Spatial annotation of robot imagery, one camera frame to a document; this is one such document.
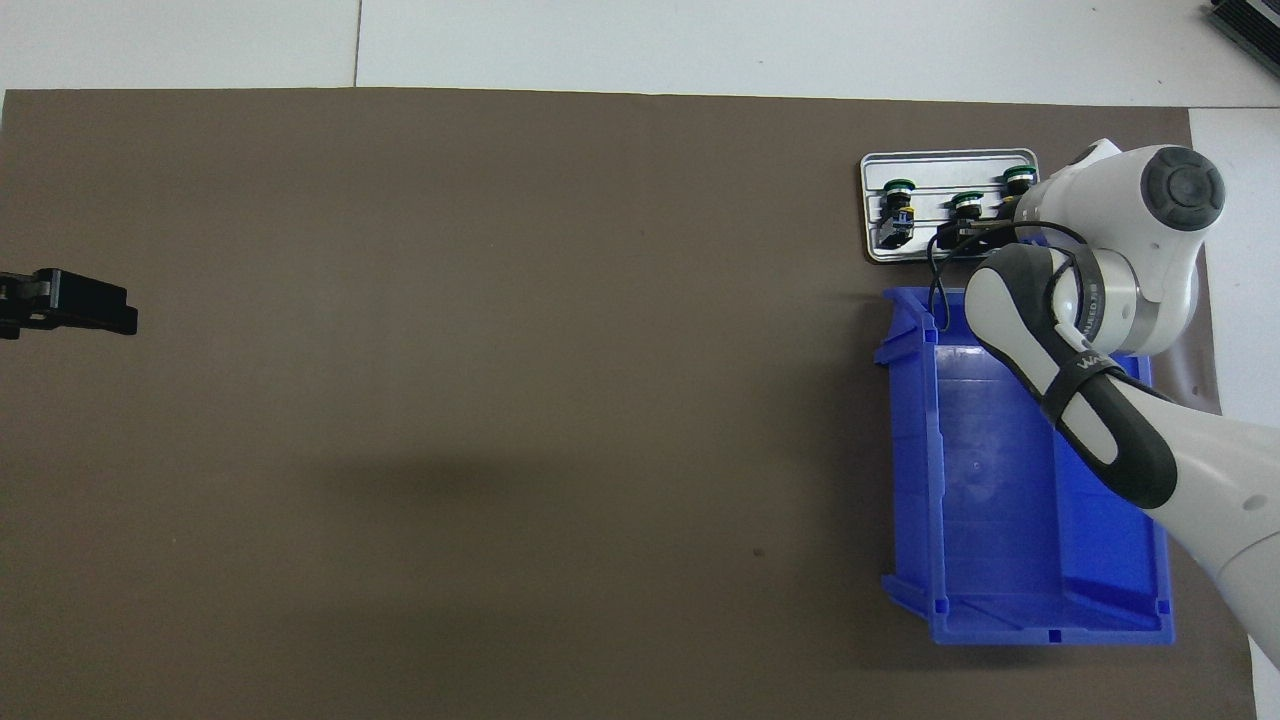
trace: green ring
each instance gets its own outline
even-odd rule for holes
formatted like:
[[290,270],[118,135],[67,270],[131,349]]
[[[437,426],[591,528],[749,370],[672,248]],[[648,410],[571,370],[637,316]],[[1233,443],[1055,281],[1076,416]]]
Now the green ring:
[[1036,165],[1014,165],[1005,170],[1005,179],[1012,176],[1036,174]]

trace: gray joint cap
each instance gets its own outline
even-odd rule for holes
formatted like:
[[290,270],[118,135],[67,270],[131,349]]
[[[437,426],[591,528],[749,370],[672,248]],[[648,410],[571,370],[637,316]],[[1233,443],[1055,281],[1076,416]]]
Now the gray joint cap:
[[1164,147],[1142,170],[1142,200],[1161,223],[1198,231],[1222,214],[1226,184],[1208,158],[1187,147]]

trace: cylindrical part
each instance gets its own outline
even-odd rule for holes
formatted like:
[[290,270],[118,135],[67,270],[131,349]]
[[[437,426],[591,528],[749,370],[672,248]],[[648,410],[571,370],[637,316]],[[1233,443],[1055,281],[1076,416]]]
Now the cylindrical part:
[[956,218],[977,220],[982,217],[982,193],[959,192],[951,197],[951,208],[955,209]]
[[1093,348],[1111,354],[1125,347],[1138,315],[1138,281],[1124,258],[1111,250],[1097,250],[1093,256],[1102,270],[1102,284],[1106,287],[1106,310],[1102,314],[1102,327],[1093,338]]
[[906,178],[895,178],[884,183],[884,217],[910,205],[914,191],[915,183]]
[[1005,170],[1005,188],[1009,195],[1023,195],[1036,184],[1036,165],[1014,165]]

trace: black grip band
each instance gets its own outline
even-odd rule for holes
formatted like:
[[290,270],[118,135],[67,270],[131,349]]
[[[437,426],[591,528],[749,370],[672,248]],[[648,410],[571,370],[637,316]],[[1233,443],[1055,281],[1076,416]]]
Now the black grip band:
[[1093,342],[1102,332],[1102,318],[1107,304],[1102,265],[1098,264],[1091,247],[1074,240],[1052,238],[1048,246],[1066,255],[1066,263],[1053,273],[1053,282],[1044,288],[1046,302],[1050,307],[1053,306],[1053,287],[1057,284],[1057,278],[1070,269],[1075,274],[1075,287],[1080,293],[1075,311],[1075,329],[1080,331],[1084,340]]
[[1048,383],[1044,396],[1041,397],[1041,413],[1048,418],[1053,427],[1057,427],[1062,419],[1066,404],[1079,392],[1080,386],[1098,373],[1126,375],[1115,360],[1097,350],[1085,350],[1068,363],[1059,365],[1057,375],[1053,377],[1053,382]]

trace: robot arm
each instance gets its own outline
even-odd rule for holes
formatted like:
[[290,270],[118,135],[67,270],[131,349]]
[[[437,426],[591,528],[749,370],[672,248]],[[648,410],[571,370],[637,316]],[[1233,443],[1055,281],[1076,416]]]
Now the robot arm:
[[997,251],[970,279],[965,314],[1098,478],[1208,571],[1276,662],[1280,430],[1175,405],[1105,355],[1158,352],[1181,333],[1194,259],[1220,209],[1221,181],[1190,150],[1096,143],[1018,206],[1018,219],[1071,227],[1089,245]]

